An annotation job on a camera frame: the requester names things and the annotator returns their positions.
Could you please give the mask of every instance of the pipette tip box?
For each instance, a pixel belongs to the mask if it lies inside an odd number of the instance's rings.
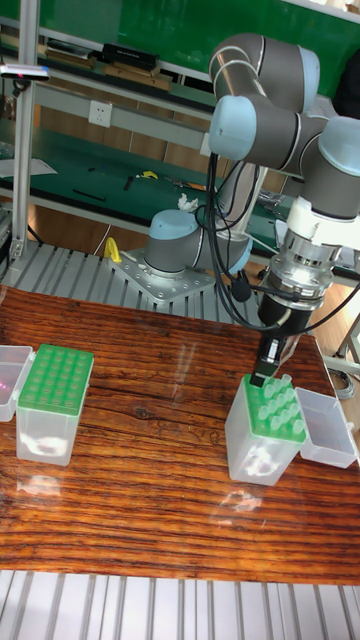
[[[17,456],[69,464],[93,354],[42,344],[16,409]]]
[[[233,480],[274,485],[305,439],[305,422],[290,376],[266,379],[262,388],[241,381],[225,423]]]

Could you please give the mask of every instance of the gray robot arm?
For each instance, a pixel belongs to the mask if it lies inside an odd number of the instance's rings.
[[[280,254],[272,258],[263,283],[267,293],[259,318],[272,329],[260,343],[252,378],[261,386],[264,376],[279,366],[282,354],[291,351],[288,336],[301,333],[322,304],[341,246],[360,250],[360,122],[306,115],[317,92],[319,61],[301,47],[253,34],[235,36],[214,51],[210,76],[218,99],[210,127],[211,151],[239,163],[239,172],[244,166],[250,171],[247,182],[238,183],[234,173],[228,191],[235,180],[235,190],[247,202],[256,166],[303,180]],[[254,199],[244,216],[226,204],[222,203],[222,216],[239,219],[231,225],[231,241],[220,217],[211,233],[222,262],[226,253],[230,256],[231,274],[248,258],[244,230]],[[173,214],[155,216],[145,260],[163,272],[185,266],[211,268],[209,229],[198,227],[191,214],[185,226],[181,215],[174,224]]]

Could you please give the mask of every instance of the green wall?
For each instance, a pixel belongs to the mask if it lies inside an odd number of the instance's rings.
[[[0,0],[0,13],[18,19],[19,0]],[[40,22],[97,42],[118,40],[199,71],[207,71],[221,40],[253,31],[315,51],[320,92],[329,96],[360,47],[360,24],[281,0],[42,0]]]

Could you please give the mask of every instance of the yellow handle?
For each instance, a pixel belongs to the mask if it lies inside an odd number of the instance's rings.
[[[153,171],[143,171],[141,174],[142,178],[155,178],[156,180],[159,179],[159,176],[156,175],[156,173],[154,173]]]
[[[108,238],[106,241],[106,245],[105,245],[105,251],[104,251],[104,256],[105,258],[111,258],[111,260],[113,262],[122,262],[120,255],[119,255],[119,249],[117,248],[117,244],[114,240],[114,238]]]

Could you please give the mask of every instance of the plastic box lid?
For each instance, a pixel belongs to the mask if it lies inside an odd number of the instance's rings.
[[[92,364],[87,351],[40,345],[18,407],[79,416]]]
[[[0,346],[0,421],[14,416],[17,399],[32,367],[32,347]]]
[[[346,469],[359,456],[337,398],[296,388],[307,426],[307,438],[300,449],[306,460]]]

